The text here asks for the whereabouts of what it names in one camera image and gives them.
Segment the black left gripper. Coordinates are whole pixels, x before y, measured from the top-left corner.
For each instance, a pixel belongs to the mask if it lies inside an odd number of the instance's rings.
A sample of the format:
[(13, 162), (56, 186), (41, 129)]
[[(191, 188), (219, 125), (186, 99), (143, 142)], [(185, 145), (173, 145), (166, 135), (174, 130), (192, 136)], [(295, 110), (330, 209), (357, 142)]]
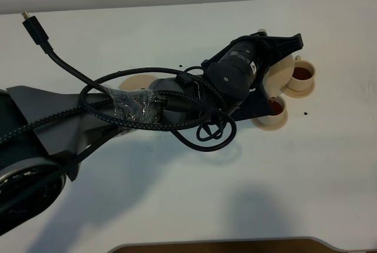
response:
[(201, 63), (204, 78), (236, 109), (271, 66), (303, 48), (301, 34), (292, 37), (267, 36), (264, 32), (241, 36)]

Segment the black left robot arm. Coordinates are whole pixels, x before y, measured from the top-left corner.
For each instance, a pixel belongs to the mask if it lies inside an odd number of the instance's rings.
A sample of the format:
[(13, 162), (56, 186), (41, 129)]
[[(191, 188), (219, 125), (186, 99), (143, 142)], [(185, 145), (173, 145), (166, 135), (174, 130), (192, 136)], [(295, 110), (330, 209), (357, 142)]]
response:
[(55, 94), (27, 86), (1, 92), (1, 233), (45, 211), (80, 164), (110, 139), (135, 130), (172, 133), (201, 152), (224, 148), (236, 122), (273, 112), (263, 78), (279, 61), (303, 48), (300, 34), (265, 33), (237, 38), (199, 66), (202, 74), (156, 68), (167, 74), (146, 89), (124, 92), (105, 87), (129, 69), (92, 80), (64, 62), (44, 32), (34, 42), (61, 68), (82, 80), (79, 94)]

